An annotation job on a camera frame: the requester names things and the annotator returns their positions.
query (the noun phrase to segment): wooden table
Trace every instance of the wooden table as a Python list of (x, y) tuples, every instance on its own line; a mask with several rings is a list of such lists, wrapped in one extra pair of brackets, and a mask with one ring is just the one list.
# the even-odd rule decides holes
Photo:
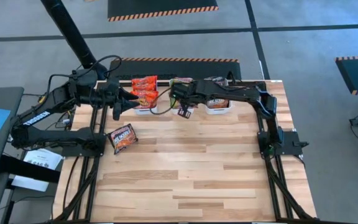
[[(279, 125), (293, 128), (283, 83), (267, 81), (267, 88), (278, 99)], [(113, 121), (109, 110), (105, 133), (131, 123), (139, 142), (116, 156), (110, 142), (106, 143), (91, 221), (274, 221), (267, 173), (257, 143), (255, 111), (248, 103), (234, 105), (233, 110), (222, 115), (208, 115), (200, 105), (190, 119), (171, 112), (137, 116), (130, 110), (119, 121)], [(160, 111), (169, 107), (167, 95), (161, 96), (158, 107)], [(73, 129), (89, 126), (91, 112), (90, 106), (77, 108)], [(68, 158), (63, 163), (53, 206), (55, 216), (62, 212), (73, 161)], [(282, 161), (289, 191), (306, 212), (315, 216), (303, 164), (293, 156), (282, 156)], [(77, 191), (81, 165), (79, 159), (67, 204)], [(285, 217), (279, 190), (278, 197)], [(80, 217), (84, 217), (85, 207), (82, 203)]]

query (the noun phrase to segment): gray floor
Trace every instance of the gray floor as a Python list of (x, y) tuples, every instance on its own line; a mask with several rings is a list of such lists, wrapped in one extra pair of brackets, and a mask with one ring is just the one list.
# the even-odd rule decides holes
[[(107, 2), (64, 1), (84, 34), (145, 30), (250, 27), (243, 0), (218, 0), (218, 12), (122, 22), (107, 22)], [(358, 24), (356, 0), (251, 0), (259, 27)], [(0, 0), (0, 37), (57, 35), (58, 29), (38, 1)], [(261, 32), (272, 79), (284, 80), (295, 126), (305, 148), (306, 171), (318, 216), (358, 223), (358, 140), (348, 119), (358, 114), (358, 96), (346, 88), (334, 57), (358, 55), (358, 29)], [(261, 79), (252, 34), (196, 34), (87, 39), (96, 58), (238, 58), (244, 79)], [(52, 73), (68, 73), (78, 61), (64, 40), (0, 42), (0, 86), (23, 86), (43, 93)], [(56, 79), (53, 86), (63, 80)], [(26, 96), (21, 110), (35, 103)], [(40, 124), (47, 126), (54, 118)], [(7, 147), (7, 152), (17, 151)], [(48, 194), (53, 194), (51, 185)], [(15, 193), (27, 196), (28, 190)], [(18, 203), (12, 223), (42, 222), (51, 200)]]

